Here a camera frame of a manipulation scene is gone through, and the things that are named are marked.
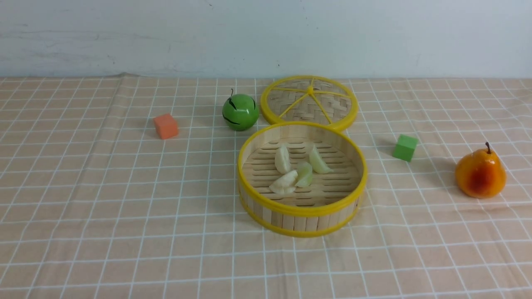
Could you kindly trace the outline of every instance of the green cube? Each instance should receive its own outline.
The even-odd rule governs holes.
[[[401,134],[395,145],[393,157],[410,162],[414,156],[415,147],[418,145],[417,138]]]

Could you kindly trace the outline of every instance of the orange cube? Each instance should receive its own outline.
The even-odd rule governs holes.
[[[176,120],[170,113],[159,115],[153,119],[155,124],[155,131],[161,139],[168,139],[176,136],[179,133]]]

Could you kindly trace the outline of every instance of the bamboo steamer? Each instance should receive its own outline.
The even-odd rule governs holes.
[[[293,169],[308,161],[314,143],[334,171],[313,174],[312,184],[281,196],[269,186],[281,174],[274,164],[276,149],[285,143]],[[259,224],[279,234],[317,237],[346,225],[356,214],[367,182],[360,149],[337,130],[318,123],[290,121],[254,133],[242,146],[237,163],[240,202]]]
[[[261,112],[270,124],[306,121],[347,129],[359,106],[351,89],[319,76],[293,76],[270,84],[261,96]]]

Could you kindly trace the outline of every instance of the white wall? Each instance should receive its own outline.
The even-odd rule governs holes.
[[[531,0],[0,0],[0,76],[532,77]]]

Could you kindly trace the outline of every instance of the bamboo steamer lid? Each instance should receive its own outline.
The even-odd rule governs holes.
[[[261,96],[262,115],[270,124],[307,121],[343,131],[355,121],[358,109],[349,88],[318,76],[278,80]]]

